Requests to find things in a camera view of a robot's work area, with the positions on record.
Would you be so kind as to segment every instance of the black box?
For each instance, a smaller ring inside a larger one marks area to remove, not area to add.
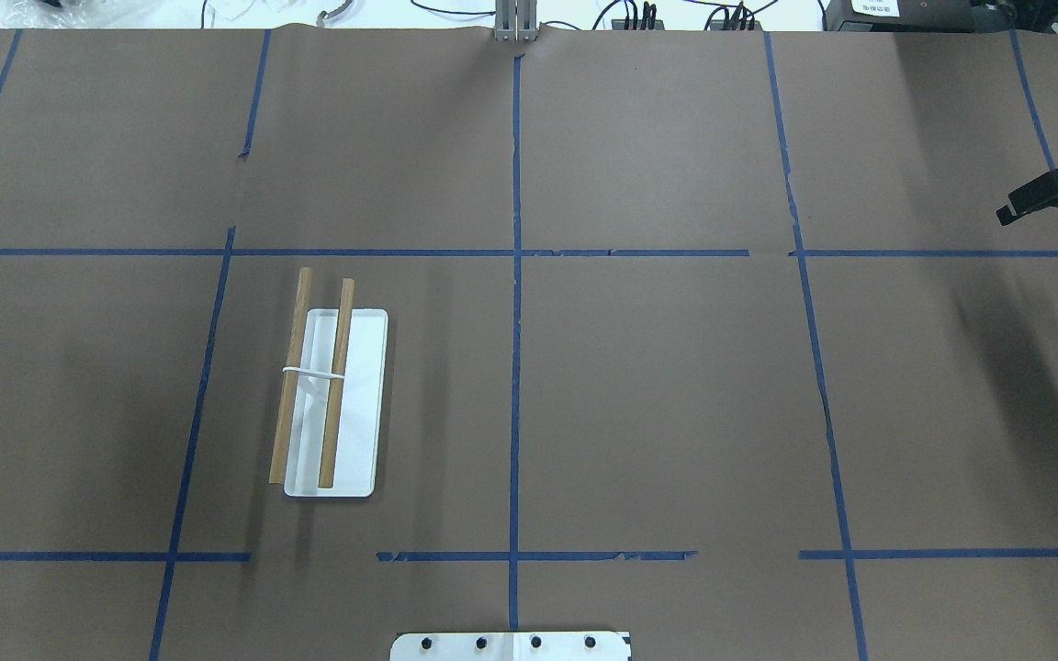
[[[853,8],[864,8],[857,12]],[[895,5],[899,17],[878,14]],[[973,32],[970,0],[832,0],[826,7],[832,32]]]

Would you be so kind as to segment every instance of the wooden dowel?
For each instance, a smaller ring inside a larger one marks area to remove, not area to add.
[[[296,300],[293,301],[293,330],[289,334],[289,356],[285,365],[299,367],[302,349],[305,348],[305,319],[312,297],[312,269],[302,268],[296,279]],[[276,415],[276,440],[272,444],[272,470],[269,484],[284,484],[285,470],[289,466],[289,439],[293,435],[293,408],[296,406],[296,372],[285,372],[280,388],[280,411]]]
[[[353,280],[341,281],[341,304],[338,306],[338,334],[332,338],[332,372],[345,373],[349,356],[349,323],[353,317]],[[321,443],[321,474],[316,485],[332,486],[332,471],[338,459],[338,432],[341,426],[341,394],[345,380],[329,380],[329,406],[324,411],[324,442]]]

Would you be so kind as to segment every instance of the white label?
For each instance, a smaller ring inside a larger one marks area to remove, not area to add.
[[[852,0],[852,11],[869,17],[899,17],[897,0]]]

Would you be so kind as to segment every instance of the white bracket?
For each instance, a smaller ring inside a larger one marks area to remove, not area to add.
[[[403,635],[390,661],[631,661],[631,635],[620,631],[505,631]]]
[[[537,41],[537,0],[496,0],[496,41]]]

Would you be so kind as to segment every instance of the wooden rod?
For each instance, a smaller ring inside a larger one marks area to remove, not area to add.
[[[296,279],[296,300],[293,301],[293,330],[289,333],[289,356],[285,365],[299,367],[302,349],[305,348],[305,319],[312,297],[312,269],[302,268]],[[280,388],[280,411],[276,415],[276,440],[272,444],[272,470],[269,484],[284,484],[285,470],[289,466],[289,439],[293,435],[293,408],[296,406],[296,372],[285,372]]]
[[[332,338],[332,372],[345,373],[349,356],[349,323],[353,317],[353,280],[341,281],[341,304],[338,306],[338,334]],[[345,380],[329,380],[329,406],[324,411],[324,442],[321,443],[321,474],[316,485],[332,486],[332,471],[338,459],[338,432],[341,427],[341,397]]]

